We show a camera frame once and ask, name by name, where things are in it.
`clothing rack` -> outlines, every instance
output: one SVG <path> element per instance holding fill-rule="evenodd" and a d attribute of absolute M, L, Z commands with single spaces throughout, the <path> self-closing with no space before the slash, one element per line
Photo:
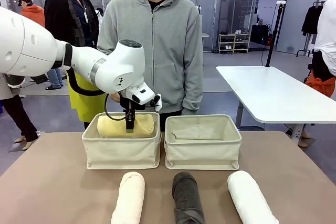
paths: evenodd
<path fill-rule="evenodd" d="M 319 4 L 324 4 L 325 3 L 325 1 L 315 1 L 314 3 L 313 3 L 313 6 L 315 6 L 316 4 L 316 6 L 315 6 L 315 8 L 317 8 L 318 6 L 320 6 Z M 308 34 L 306 35 L 306 43 L 305 43 L 305 48 L 307 47 L 307 42 L 308 42 L 308 40 L 310 39 L 310 36 L 308 36 Z M 314 49 L 313 50 L 309 50 L 309 49 L 302 49 L 302 50 L 299 50 L 299 51 L 297 51 L 297 53 L 296 53 L 296 58 L 299 56 L 299 53 L 300 52 L 306 52 L 306 53 L 308 53 L 308 55 L 307 55 L 307 57 L 309 57 L 311 54 L 313 54 L 314 53 Z"/>

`white rolled towel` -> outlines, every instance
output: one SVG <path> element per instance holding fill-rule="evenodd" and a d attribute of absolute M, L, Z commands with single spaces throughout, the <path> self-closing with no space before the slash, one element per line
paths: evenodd
<path fill-rule="evenodd" d="M 228 177 L 227 184 L 243 224 L 279 224 L 251 175 L 240 170 Z"/>
<path fill-rule="evenodd" d="M 145 195 L 145 180 L 140 173 L 126 173 L 120 182 L 116 209 L 111 224 L 139 224 Z"/>

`black jacket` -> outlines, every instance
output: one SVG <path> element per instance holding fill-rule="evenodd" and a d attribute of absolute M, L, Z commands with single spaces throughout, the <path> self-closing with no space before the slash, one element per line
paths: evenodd
<path fill-rule="evenodd" d="M 323 6 L 320 5 L 317 8 L 312 6 L 308 9 L 305 21 L 302 26 L 303 35 L 317 34 L 317 25 L 322 12 Z"/>
<path fill-rule="evenodd" d="M 89 8 L 94 13 L 92 26 L 92 39 L 97 45 L 99 35 L 99 22 L 95 9 L 90 0 L 85 0 Z M 55 39 L 63 40 L 73 46 L 76 45 L 74 29 L 77 28 L 76 22 L 72 19 L 68 0 L 46 0 L 45 7 L 46 29 L 51 32 Z"/>

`beige fabric bin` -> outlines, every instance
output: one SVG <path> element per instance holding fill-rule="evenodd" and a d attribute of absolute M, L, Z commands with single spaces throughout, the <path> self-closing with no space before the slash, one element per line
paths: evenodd
<path fill-rule="evenodd" d="M 109 113 L 111 116 L 124 113 Z M 84 131 L 82 140 L 87 153 L 87 169 L 151 169 L 160 162 L 160 120 L 159 114 L 151 114 L 154 120 L 154 132 L 148 138 L 103 138 L 97 131 L 98 117 L 94 117 Z"/>
<path fill-rule="evenodd" d="M 241 139 L 227 115 L 172 116 L 166 121 L 166 167 L 238 170 Z"/>

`orange jacket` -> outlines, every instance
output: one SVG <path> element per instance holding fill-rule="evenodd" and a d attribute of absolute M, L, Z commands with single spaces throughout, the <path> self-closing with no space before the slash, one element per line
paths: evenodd
<path fill-rule="evenodd" d="M 44 9 L 37 5 L 27 6 L 22 9 L 21 15 L 45 27 Z"/>
<path fill-rule="evenodd" d="M 314 72 L 312 71 L 308 80 L 306 81 L 306 85 L 330 98 L 335 90 L 335 81 L 336 78 L 334 77 L 322 82 L 320 78 L 314 77 Z"/>

